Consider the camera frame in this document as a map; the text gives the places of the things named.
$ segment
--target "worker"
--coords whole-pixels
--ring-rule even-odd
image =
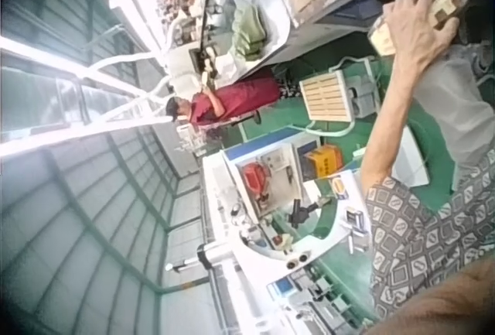
[[[470,60],[459,47],[449,47],[459,20],[451,18],[441,29],[428,24],[432,1],[384,6],[397,52],[361,183],[373,235],[371,292],[377,315],[390,322],[371,333],[460,333],[461,320],[470,313],[493,315],[495,114],[477,89],[472,59],[480,58]],[[413,98],[439,124],[462,174],[457,191],[438,212],[391,178]],[[489,303],[491,309],[482,309]],[[384,330],[388,323],[395,330]]]
[[[166,114],[172,116],[173,121],[184,116],[191,124],[210,125],[254,112],[279,98],[300,96],[298,84],[288,78],[277,80],[267,69],[215,91],[203,87],[192,101],[171,97],[166,105]]]

